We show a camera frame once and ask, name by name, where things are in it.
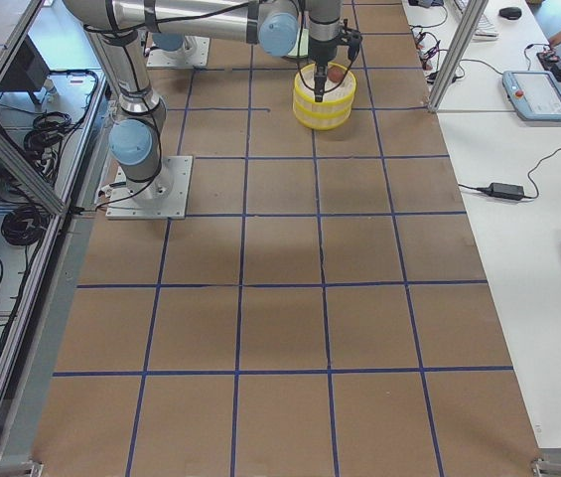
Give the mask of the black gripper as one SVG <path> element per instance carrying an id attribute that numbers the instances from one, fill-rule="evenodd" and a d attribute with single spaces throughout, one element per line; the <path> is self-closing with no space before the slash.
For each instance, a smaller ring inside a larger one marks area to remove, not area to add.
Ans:
<path id="1" fill-rule="evenodd" d="M 309 20 L 308 55 L 315 62 L 314 99 L 316 103 L 324 100 L 329 62 L 337 55 L 339 46 L 348 48 L 349 69 L 360 51 L 362 34 L 350 28 L 348 20 L 321 22 Z"/>

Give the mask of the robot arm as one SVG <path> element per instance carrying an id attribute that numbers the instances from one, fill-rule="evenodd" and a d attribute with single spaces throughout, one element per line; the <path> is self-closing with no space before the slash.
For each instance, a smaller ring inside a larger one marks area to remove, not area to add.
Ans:
<path id="1" fill-rule="evenodd" d="M 342 20 L 339 1 L 69 1 L 66 7 L 97 38 L 95 55 L 117 87 L 120 110 L 108 136 L 108 150 L 121 167 L 126 188 L 105 207 L 121 205 L 125 218 L 137 216 L 132 206 L 152 218 L 175 217 L 176 212 L 165 205 L 186 199 L 187 191 L 176 189 L 172 167 L 191 161 L 163 153 L 166 106 L 152 87 L 140 31 L 239 41 L 282 57 L 294 48 L 307 21 L 317 102 L 327 92 L 328 69 L 338 48 L 347 47 L 353 61 L 362 42 L 361 33 Z"/>

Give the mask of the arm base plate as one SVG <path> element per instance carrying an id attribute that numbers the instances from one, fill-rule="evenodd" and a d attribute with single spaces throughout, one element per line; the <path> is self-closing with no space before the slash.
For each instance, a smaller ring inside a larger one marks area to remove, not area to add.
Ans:
<path id="1" fill-rule="evenodd" d="M 207 66 L 210 39 L 176 34 L 154 34 L 147 57 L 149 69 L 203 69 Z"/>
<path id="2" fill-rule="evenodd" d="M 115 181 L 124 185 L 111 191 L 105 215 L 111 220 L 184 219 L 193 163 L 193 156 L 166 156 L 160 174 L 147 188 L 128 181 L 118 166 Z"/>

